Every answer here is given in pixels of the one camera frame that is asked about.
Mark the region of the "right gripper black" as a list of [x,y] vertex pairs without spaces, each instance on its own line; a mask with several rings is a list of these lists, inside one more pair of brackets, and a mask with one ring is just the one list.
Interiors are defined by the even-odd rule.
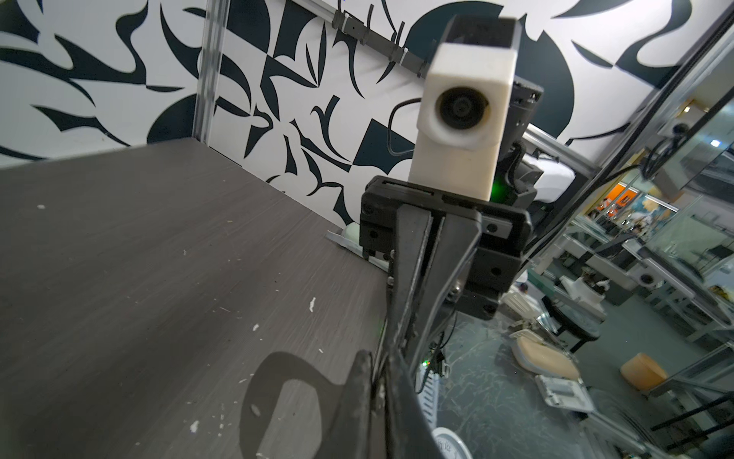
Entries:
[[390,258],[385,365],[418,369],[442,306],[491,319],[532,232],[525,210],[374,178],[361,198],[359,243]]

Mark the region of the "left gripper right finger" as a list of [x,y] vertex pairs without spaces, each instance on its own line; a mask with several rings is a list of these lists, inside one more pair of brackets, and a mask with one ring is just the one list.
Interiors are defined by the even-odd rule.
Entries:
[[386,456],[393,459],[442,458],[422,414],[411,373],[401,353],[392,352],[388,355],[383,379]]

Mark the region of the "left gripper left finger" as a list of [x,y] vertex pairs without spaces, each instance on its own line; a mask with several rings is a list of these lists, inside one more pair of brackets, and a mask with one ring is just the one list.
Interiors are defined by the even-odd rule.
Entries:
[[315,458],[377,458],[377,383],[373,354],[357,352]]

